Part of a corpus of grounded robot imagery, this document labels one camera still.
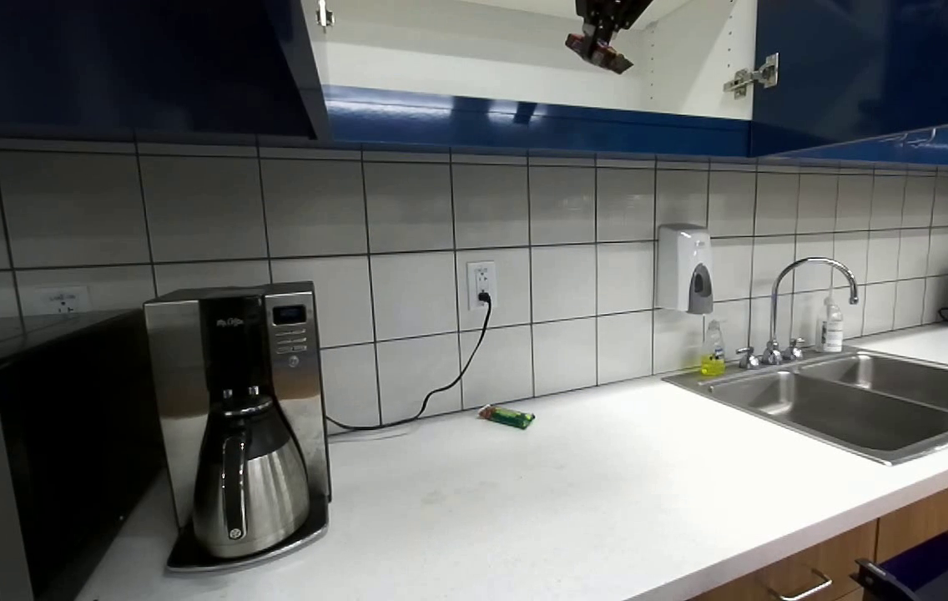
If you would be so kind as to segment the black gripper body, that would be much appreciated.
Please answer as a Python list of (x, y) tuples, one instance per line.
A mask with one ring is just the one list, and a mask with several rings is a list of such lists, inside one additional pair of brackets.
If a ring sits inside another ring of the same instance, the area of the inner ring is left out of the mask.
[(578, 18), (607, 18), (610, 29), (627, 29), (645, 10), (652, 8), (652, 0), (575, 0)]

